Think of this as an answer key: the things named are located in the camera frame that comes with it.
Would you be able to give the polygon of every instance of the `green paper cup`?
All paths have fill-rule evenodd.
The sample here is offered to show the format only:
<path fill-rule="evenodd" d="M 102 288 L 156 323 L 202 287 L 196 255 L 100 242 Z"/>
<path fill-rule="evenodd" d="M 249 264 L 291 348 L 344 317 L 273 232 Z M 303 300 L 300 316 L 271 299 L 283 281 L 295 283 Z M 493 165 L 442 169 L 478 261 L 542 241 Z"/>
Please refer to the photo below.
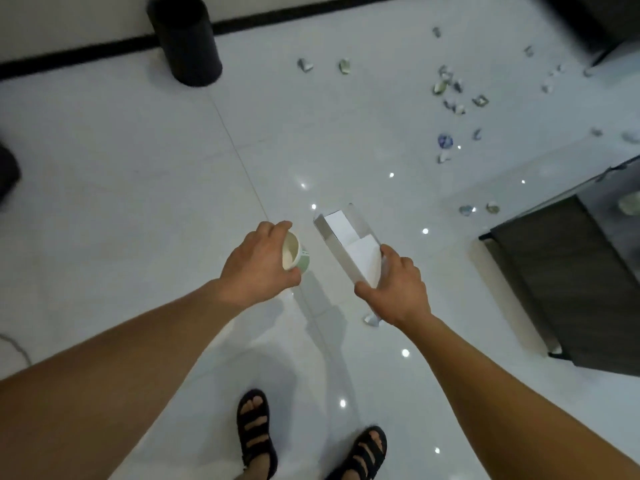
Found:
<path fill-rule="evenodd" d="M 282 267 L 286 270 L 297 267 L 300 273 L 304 273 L 309 267 L 310 259 L 298 236 L 289 231 L 282 245 Z"/>

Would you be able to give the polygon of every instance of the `white tile floor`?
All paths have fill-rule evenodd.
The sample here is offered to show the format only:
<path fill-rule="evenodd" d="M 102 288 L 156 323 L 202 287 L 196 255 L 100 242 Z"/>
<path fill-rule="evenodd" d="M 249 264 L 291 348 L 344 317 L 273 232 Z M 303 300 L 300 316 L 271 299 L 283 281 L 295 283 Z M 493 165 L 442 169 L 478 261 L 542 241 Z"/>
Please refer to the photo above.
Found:
<path fill-rule="evenodd" d="M 396 0 L 218 46 L 225 72 L 208 89 L 174 82 L 158 50 L 0 84 L 0 137 L 24 170 L 0 212 L 0 331 L 35 360 L 217 276 L 265 216 L 292 220 L 311 252 L 299 289 L 213 341 L 116 478 L 232 477 L 236 401 L 254 386 L 270 398 L 279 478 L 326 473 L 372 422 L 389 440 L 378 478 L 486 478 L 423 359 L 395 329 L 363 325 L 363 302 L 313 227 L 348 202 L 414 258 L 436 314 L 640 461 L 640 380 L 547 358 L 475 240 L 635 156 L 619 135 L 640 123 L 637 65 L 584 78 L 587 56 L 534 0 Z M 559 63 L 567 72 L 545 95 Z M 441 64 L 465 80 L 464 116 L 431 94 Z M 479 93 L 483 109 L 470 102 Z M 462 149 L 437 165 L 443 130 Z M 463 203 L 480 211 L 464 218 Z M 22 366 L 5 345 L 0 363 L 2 375 Z"/>

